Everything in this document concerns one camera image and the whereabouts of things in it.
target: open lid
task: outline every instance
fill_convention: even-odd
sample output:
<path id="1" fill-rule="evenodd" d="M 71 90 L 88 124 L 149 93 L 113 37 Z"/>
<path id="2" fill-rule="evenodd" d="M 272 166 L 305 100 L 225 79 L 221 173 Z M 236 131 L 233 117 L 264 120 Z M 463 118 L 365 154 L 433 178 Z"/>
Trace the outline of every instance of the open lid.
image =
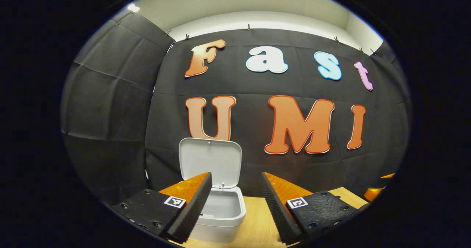
<path id="1" fill-rule="evenodd" d="M 211 172 L 216 188 L 232 188 L 239 182 L 242 149 L 233 141 L 185 138 L 178 146 L 184 180 Z"/>

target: pink letter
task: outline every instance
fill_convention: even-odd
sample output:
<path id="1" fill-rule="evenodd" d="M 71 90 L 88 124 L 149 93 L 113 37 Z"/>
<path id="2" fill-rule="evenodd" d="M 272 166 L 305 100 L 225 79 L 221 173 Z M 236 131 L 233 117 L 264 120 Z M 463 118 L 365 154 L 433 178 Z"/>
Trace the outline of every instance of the pink letter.
<path id="1" fill-rule="evenodd" d="M 373 84 L 368 80 L 368 77 L 366 76 L 368 74 L 368 71 L 363 67 L 360 61 L 357 63 L 353 64 L 355 68 L 358 69 L 358 72 L 360 72 L 360 77 L 363 82 L 363 85 L 369 90 L 373 90 Z"/>

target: white plastic container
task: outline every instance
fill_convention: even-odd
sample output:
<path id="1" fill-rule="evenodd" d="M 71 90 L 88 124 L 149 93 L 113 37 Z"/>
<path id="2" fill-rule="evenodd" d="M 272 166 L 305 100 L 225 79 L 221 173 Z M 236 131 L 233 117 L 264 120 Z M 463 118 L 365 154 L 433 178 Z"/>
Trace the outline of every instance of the white plastic container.
<path id="1" fill-rule="evenodd" d="M 190 238 L 229 243 L 236 239 L 245 218 L 239 182 L 242 149 L 232 141 L 182 139 L 178 146 L 184 180 L 211 172 L 212 188 Z"/>

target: wooden table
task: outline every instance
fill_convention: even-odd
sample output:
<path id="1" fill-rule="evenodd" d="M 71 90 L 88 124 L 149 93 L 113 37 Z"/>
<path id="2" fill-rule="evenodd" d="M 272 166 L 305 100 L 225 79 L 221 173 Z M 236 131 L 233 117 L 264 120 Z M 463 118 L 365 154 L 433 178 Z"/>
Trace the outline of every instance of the wooden table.
<path id="1" fill-rule="evenodd" d="M 360 208 L 367 203 L 343 187 L 329 192 L 340 196 L 342 201 L 354 208 Z M 247 213 L 235 241 L 213 243 L 189 238 L 186 243 L 180 245 L 186 248 L 285 248 L 296 244 L 286 246 L 278 241 L 278 230 L 264 198 L 244 196 L 244 201 Z"/>

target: black fabric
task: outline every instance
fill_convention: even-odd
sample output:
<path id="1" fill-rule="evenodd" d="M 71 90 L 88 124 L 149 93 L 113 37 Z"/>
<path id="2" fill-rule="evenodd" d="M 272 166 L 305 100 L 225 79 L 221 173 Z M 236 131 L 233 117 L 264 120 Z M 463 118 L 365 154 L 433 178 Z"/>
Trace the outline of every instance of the black fabric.
<path id="1" fill-rule="evenodd" d="M 217 49 L 215 60 L 205 64 L 203 75 L 185 78 L 191 49 L 217 39 L 226 46 Z M 245 66 L 256 46 L 274 46 L 284 55 L 288 70 L 252 72 Z M 333 54 L 340 62 L 342 78 L 324 79 L 318 72 L 314 53 Z M 373 84 L 365 89 L 353 64 L 360 61 Z M 334 40 L 287 30 L 230 30 L 192 37 L 175 43 L 163 58 L 151 102 L 146 132 L 146 166 L 150 183 L 159 188 L 181 180 L 178 144 L 190 137 L 185 100 L 203 97 L 205 133 L 217 133 L 216 109 L 212 98 L 230 95 L 237 99 L 231 108 L 231 141 L 242 147 L 242 167 L 238 186 L 246 196 L 261 196 L 259 174 L 267 171 L 313 192 L 344 186 L 363 195 L 381 176 L 396 171 L 409 138 L 410 97 L 402 71 L 387 60 L 368 56 Z M 271 141 L 274 111 L 268 99 L 290 95 L 306 117 L 317 99 L 335 104 L 332 113 L 330 151 L 308 154 L 303 149 L 283 155 L 270 155 L 264 146 Z M 353 128 L 351 106 L 366 108 L 362 146 L 347 150 Z"/>
<path id="2" fill-rule="evenodd" d="M 144 140 L 160 63 L 173 39 L 122 10 L 82 47 L 61 100 L 61 131 L 79 176 L 111 205 L 148 186 Z"/>

